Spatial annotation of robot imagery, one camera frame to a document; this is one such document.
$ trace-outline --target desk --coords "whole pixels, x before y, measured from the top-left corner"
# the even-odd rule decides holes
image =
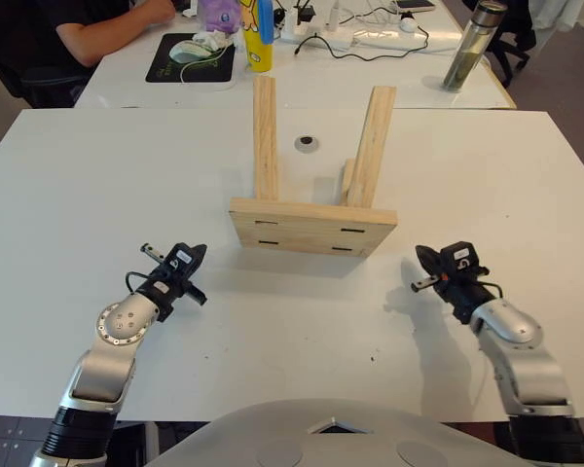
[[[195,283],[209,301],[177,301],[148,333],[123,419],[305,397],[502,419],[469,329],[409,288],[423,276],[415,245],[463,239],[543,325],[584,416],[584,166],[546,114],[395,112],[374,204],[400,225],[362,261],[239,247],[227,209],[252,193],[250,113],[20,114],[0,145],[0,414],[51,416],[124,274],[153,267],[138,247],[186,241],[208,245]],[[280,111],[281,199],[334,202],[363,118]],[[301,154],[309,129],[320,149]]]
[[[319,7],[331,2],[312,2]],[[356,12],[366,11],[363,2]],[[417,15],[420,25],[430,33],[429,46],[437,50],[437,37],[454,38],[460,29],[441,2],[433,12]],[[237,52],[234,75],[225,84],[146,83],[161,38],[166,33],[196,32],[195,19],[178,16],[172,23],[155,26],[120,51],[105,56],[80,96],[78,108],[249,108],[252,102],[254,73],[246,69],[245,52]],[[365,109],[372,86],[398,87],[396,107],[400,108],[514,108],[515,104],[499,84],[493,72],[480,65],[460,93],[440,89],[452,52],[411,54],[403,59],[384,59],[370,63],[350,58],[335,60],[326,50],[303,48],[295,56],[296,46],[275,41],[274,66],[269,72],[277,78],[278,104],[284,108]],[[355,47],[365,56],[400,54]]]

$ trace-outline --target stainless steel bottle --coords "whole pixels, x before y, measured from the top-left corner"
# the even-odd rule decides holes
[[[505,13],[506,5],[501,2],[495,0],[478,2],[444,78],[446,90],[458,91],[462,88],[469,73],[483,56]]]

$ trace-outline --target wooden plank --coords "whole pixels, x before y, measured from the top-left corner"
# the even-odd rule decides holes
[[[278,199],[275,81],[268,76],[253,80],[253,154],[255,198]]]
[[[368,256],[396,227],[379,209],[232,198],[230,215],[244,247]]]
[[[348,189],[350,188],[350,181],[352,180],[352,171],[354,170],[355,159],[347,159],[344,166],[344,174],[342,175],[342,192],[340,194],[340,206],[348,204]]]
[[[310,202],[282,202],[253,198],[232,198],[230,212],[263,214],[265,216],[296,216],[308,219],[368,224],[398,224],[396,212],[386,209],[312,204]]]
[[[396,88],[377,86],[372,89],[348,188],[348,206],[372,207],[395,97]]]

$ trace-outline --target label sticker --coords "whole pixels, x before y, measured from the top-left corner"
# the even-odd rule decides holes
[[[460,260],[461,258],[465,258],[469,256],[469,248],[463,248],[462,250],[458,250],[455,252],[455,260]]]
[[[177,257],[182,260],[184,263],[186,263],[187,265],[190,265],[191,262],[193,261],[193,259],[188,256],[186,253],[184,253],[182,250],[179,250],[177,252]]]

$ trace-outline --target black cable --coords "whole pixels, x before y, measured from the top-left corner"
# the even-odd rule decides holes
[[[404,58],[408,54],[411,54],[413,52],[423,51],[424,49],[426,49],[428,47],[428,33],[425,30],[423,30],[421,27],[419,27],[419,26],[418,26],[418,29],[421,32],[423,32],[424,35],[426,36],[426,38],[424,39],[424,45],[421,46],[421,47],[418,47],[416,49],[410,49],[410,50],[404,52],[401,55],[377,55],[377,56],[373,56],[371,58],[367,58],[365,56],[361,56],[361,55],[357,55],[357,54],[335,55],[335,53],[333,52],[333,49],[331,49],[331,45],[323,37],[318,36],[317,34],[314,34],[313,36],[310,36],[310,37],[307,37],[306,39],[304,39],[301,42],[301,44],[299,44],[299,47],[296,48],[296,51],[294,51],[294,55],[298,55],[299,54],[299,52],[301,51],[301,47],[307,41],[310,41],[311,39],[318,39],[318,40],[322,41],[325,46],[327,46],[327,49],[329,50],[329,53],[331,54],[331,56],[333,56],[336,59],[347,58],[349,56],[353,56],[355,58],[359,58],[360,60],[363,60],[363,61],[374,61],[374,60],[378,60],[379,58]]]
[[[501,288],[499,285],[497,285],[497,284],[493,284],[492,282],[482,282],[482,281],[480,281],[480,280],[477,280],[477,281],[475,281],[474,283],[475,283],[475,284],[480,284],[480,285],[487,285],[487,286],[489,286],[489,287],[494,287],[495,289],[497,289],[497,293],[499,294],[499,297],[500,297],[501,299],[503,299],[503,298],[504,298],[504,291],[502,290],[502,288]]]
[[[128,290],[129,290],[129,292],[130,292],[131,294],[133,294],[133,293],[134,293],[134,289],[132,289],[132,286],[131,286],[131,285],[130,285],[130,283],[129,283],[129,279],[130,279],[130,278],[131,278],[133,275],[135,275],[136,277],[140,277],[141,279],[145,279],[145,280],[147,280],[147,279],[151,279],[151,276],[150,276],[150,275],[143,274],[143,273],[141,273],[141,272],[136,272],[135,270],[131,270],[130,272],[128,272],[128,273],[126,274],[126,286],[128,287]]]
[[[386,8],[386,7],[377,7],[377,8],[375,8],[373,11],[371,11],[371,12],[369,12],[369,13],[364,13],[364,14],[362,14],[362,15],[353,15],[353,16],[351,16],[350,18],[346,18],[345,20],[343,20],[343,21],[340,21],[340,24],[346,24],[347,22],[349,22],[349,21],[351,21],[351,20],[353,20],[353,19],[355,19],[355,18],[365,18],[365,17],[368,17],[369,15],[371,15],[371,14],[373,14],[373,13],[375,13],[375,12],[378,12],[378,11],[387,12],[387,13],[389,13],[390,15],[400,15],[399,13],[392,12],[390,9],[388,9],[388,8]]]

